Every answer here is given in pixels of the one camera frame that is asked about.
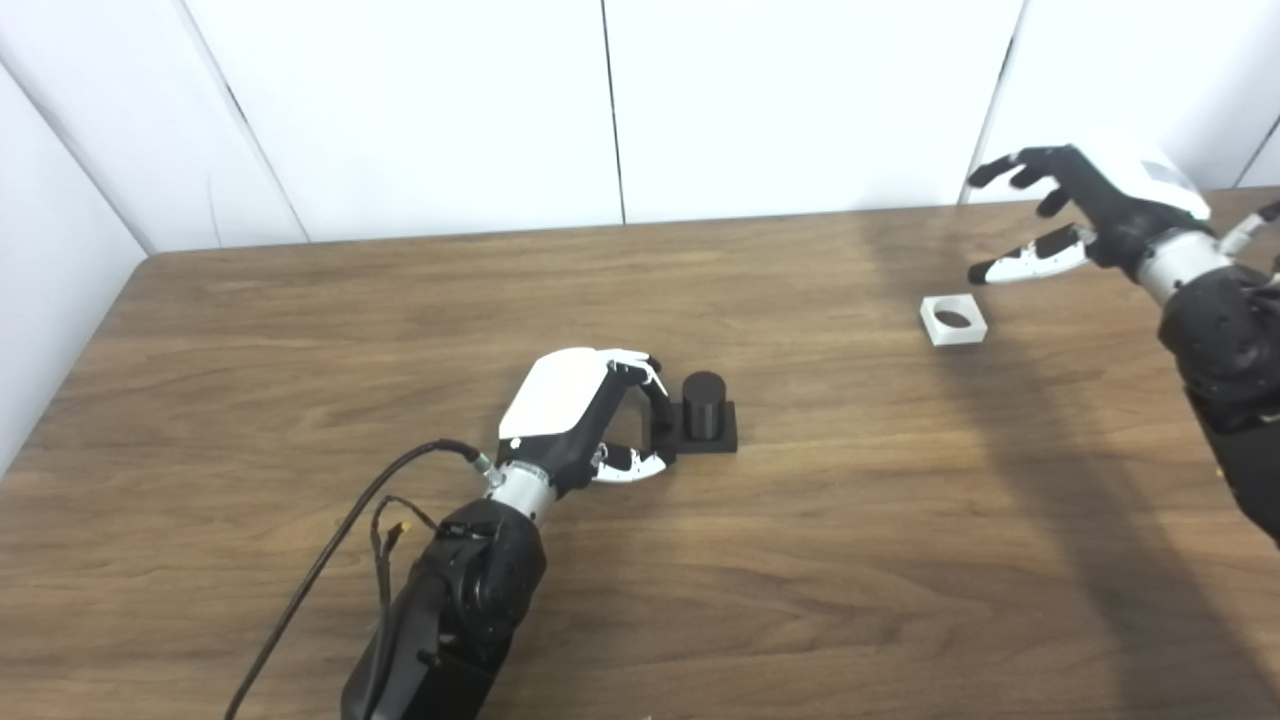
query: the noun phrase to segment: robotic arm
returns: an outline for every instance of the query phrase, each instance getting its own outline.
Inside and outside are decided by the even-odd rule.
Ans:
[[[1167,158],[1103,136],[1028,147],[979,167],[969,184],[986,187],[1019,168],[1014,187],[1057,182],[1038,215],[1074,201],[1092,227],[1050,232],[974,265],[969,281],[1034,279],[1093,261],[1146,288],[1161,307],[1160,341],[1236,503],[1280,543],[1280,258],[1270,277],[1235,263],[1253,233],[1280,218],[1280,201],[1217,238],[1203,224],[1208,205]]]
[[[343,720],[472,720],[547,569],[538,527],[556,501],[593,480],[635,482],[673,451],[604,442],[628,388],[650,424],[672,404],[653,357],[572,347],[539,359],[498,430],[484,496],[445,518],[342,693]]]

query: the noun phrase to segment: wooden table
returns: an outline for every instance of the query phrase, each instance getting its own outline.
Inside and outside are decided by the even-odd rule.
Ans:
[[[676,387],[722,373],[741,452],[557,506],[485,717],[1275,717],[1280,553],[1142,290],[984,290],[987,343],[925,340],[922,296],[1050,227],[1001,205],[154,258],[0,484],[0,715],[220,717],[369,478],[439,436],[492,450],[532,360],[590,345]],[[480,491],[448,456],[396,487],[438,515]],[[375,620],[356,536],[242,717],[337,717]]]

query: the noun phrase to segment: panel seam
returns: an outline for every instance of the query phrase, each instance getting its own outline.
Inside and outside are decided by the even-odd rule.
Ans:
[[[93,187],[93,190],[97,191],[97,195],[99,197],[102,199],[102,202],[105,202],[106,206],[111,210],[111,213],[115,214],[115,218],[120,220],[120,224],[124,225],[125,232],[128,232],[129,236],[133,237],[133,242],[138,243],[138,247],[142,249],[143,255],[146,255],[147,258],[155,255],[157,252],[155,243],[151,242],[151,238],[147,237],[145,232],[142,232],[142,228],[131,222],[127,214],[123,210],[120,210],[119,204],[106,191],[106,187],[104,187],[102,182],[99,181],[97,176],[90,168],[88,161],[84,160],[84,154],[81,151],[79,145],[77,145],[76,141],[72,138],[70,133],[67,131],[67,127],[63,126],[61,120],[58,119],[58,115],[54,114],[52,110],[46,108],[42,102],[40,102],[40,100],[36,99],[35,94],[32,94],[31,91],[31,87],[27,85],[26,78],[20,73],[14,72],[13,64],[9,61],[9,59],[5,56],[3,51],[0,51],[0,69],[4,69],[4,72],[9,73],[9,77],[13,78],[14,85],[18,86],[18,91],[22,92],[23,97],[27,99],[27,102],[29,102],[31,106],[36,110],[36,114],[40,115],[40,119],[45,120],[45,126],[49,127],[49,131],[54,133],[54,137],[63,146],[63,150],[67,151],[72,161],[76,163],[76,167],[79,168],[81,173],[84,174],[84,178]]]
[[[298,232],[302,233],[302,238],[306,242],[312,242],[311,233],[307,232],[306,224],[302,223],[302,217],[298,215],[298,209],[293,205],[293,199],[284,190],[284,183],[280,181],[280,174],[275,170],[275,165],[271,164],[271,159],[266,155],[266,150],[262,149],[262,142],[257,138],[257,133],[253,131],[253,126],[248,122],[248,115],[244,114],[244,109],[241,106],[239,99],[236,97],[236,92],[232,90],[230,83],[227,82],[227,74],[223,73],[223,67],[218,63],[218,58],[214,56],[212,49],[209,46],[209,40],[205,33],[201,32],[200,26],[196,23],[196,17],[192,14],[191,8],[187,5],[187,0],[173,0],[174,9],[182,19],[183,27],[187,29],[188,37],[196,46],[196,53],[205,61],[209,72],[214,76],[214,85],[216,85],[219,94],[223,100],[234,111],[233,122],[239,124],[244,136],[248,138],[250,147],[257,161],[261,163],[262,168],[266,170],[268,177],[275,188],[276,195],[284,206],[289,209],[289,215],[293,218],[293,224],[297,227]]]
[[[622,224],[627,224],[627,200],[622,191],[622,146],[618,143],[618,106],[613,99],[613,59],[609,55],[609,18],[600,0],[600,26],[604,31],[604,72],[609,78],[609,118],[613,120],[613,163],[618,169],[618,209],[622,211]]]
[[[1277,115],[1276,120],[1271,123],[1271,129],[1268,129],[1267,135],[1262,137],[1262,142],[1258,143],[1258,149],[1254,150],[1253,155],[1249,156],[1249,161],[1244,164],[1244,169],[1240,170],[1240,177],[1235,178],[1235,184],[1233,184],[1231,187],[1240,187],[1240,183],[1244,182],[1245,177],[1248,177],[1249,170],[1253,169],[1253,164],[1257,163],[1258,158],[1262,156],[1262,151],[1266,150],[1267,143],[1276,137],[1276,129],[1280,129],[1280,115]]]
[[[982,118],[982,129],[978,131],[978,140],[973,146],[973,156],[969,158],[969,167],[965,169],[964,179],[960,181],[960,195],[956,197],[956,205],[969,202],[969,193],[972,191],[968,182],[969,176],[978,169],[983,155],[987,152],[987,141],[991,138],[992,126],[996,124],[996,113],[998,111],[1000,100],[1005,91],[1005,81],[1009,79],[1009,65],[1014,58],[1014,53],[1018,50],[1018,36],[1023,29],[1023,20],[1027,18],[1028,5],[1030,5],[1030,0],[1023,0],[1023,4],[1018,8],[1014,31],[1009,35],[1009,45],[1005,47],[1005,59],[1000,63],[996,85],[991,88],[991,101],[987,104],[987,114]]]

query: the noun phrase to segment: hole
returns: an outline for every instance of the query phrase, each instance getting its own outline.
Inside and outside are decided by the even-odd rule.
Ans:
[[[969,318],[965,318],[960,313],[952,313],[951,310],[934,310],[933,316],[938,319],[940,323],[948,328],[968,328],[973,323]]]

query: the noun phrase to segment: cable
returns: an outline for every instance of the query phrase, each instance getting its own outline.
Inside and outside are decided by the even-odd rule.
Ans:
[[[392,479],[392,475],[398,473],[402,468],[404,468],[404,465],[408,465],[422,455],[436,450],[456,452],[463,456],[474,468],[477,469],[488,464],[488,459],[485,459],[479,450],[471,447],[470,445],[456,439],[440,438],[435,442],[420,445],[404,455],[401,455],[394,462],[388,465],[385,470],[374,478],[374,482],[369,483],[365,492],[362,492],[356,500],[356,505],[352,506],[351,512],[343,518],[342,524],[338,525],[333,537],[329,538],[329,543],[320,551],[320,556],[316,557],[311,569],[307,570],[307,574],[302,578],[302,583],[298,585],[298,589],[293,591],[293,597],[289,598],[288,605],[284,606],[284,612],[280,614],[280,619],[276,620],[275,626],[271,628],[271,633],[266,637],[266,642],[262,643],[262,650],[259,651],[257,657],[253,659],[253,664],[250,665],[248,673],[244,674],[244,679],[241,680],[239,687],[236,688],[236,694],[232,696],[232,701],[227,706],[227,714],[223,716],[223,720],[236,719],[236,714],[239,712],[241,703],[244,702],[244,696],[248,694],[248,691],[253,687],[253,682],[257,679],[259,673],[262,671],[262,666],[266,665],[266,661],[271,657],[271,652],[280,642],[280,635],[283,635],[284,629],[289,626],[289,621],[293,620],[293,615],[298,611],[298,606],[302,605],[307,593],[311,592],[311,585],[314,585],[316,579],[320,578],[320,571],[329,564],[329,559],[332,559],[333,553],[337,552],[338,544],[342,543],[343,538],[347,537],[347,533],[351,532],[352,525],[356,524],[356,520],[369,505],[369,501],[372,500],[374,496],[378,495],[378,491],[387,484],[387,480]]]
[[[383,516],[383,510],[387,509],[388,503],[397,502],[408,507],[413,515],[430,530],[435,532],[439,525],[435,524],[431,518],[424,512],[417,505],[404,500],[403,497],[396,495],[383,496],[378,502],[378,507],[374,509],[374,518],[369,521],[369,539],[374,547],[374,573],[378,578],[378,632],[374,634],[374,671],[369,674],[369,688],[365,691],[365,711],[361,714],[361,720],[370,720],[374,715],[374,710],[378,708],[378,702],[383,697],[383,691],[387,689],[387,676],[390,671],[390,660],[394,655],[396,643],[390,641],[392,635],[392,550],[399,541],[399,537],[404,534],[408,529],[406,523],[401,523],[387,532],[387,539],[383,541],[381,534],[378,530],[378,520]]]

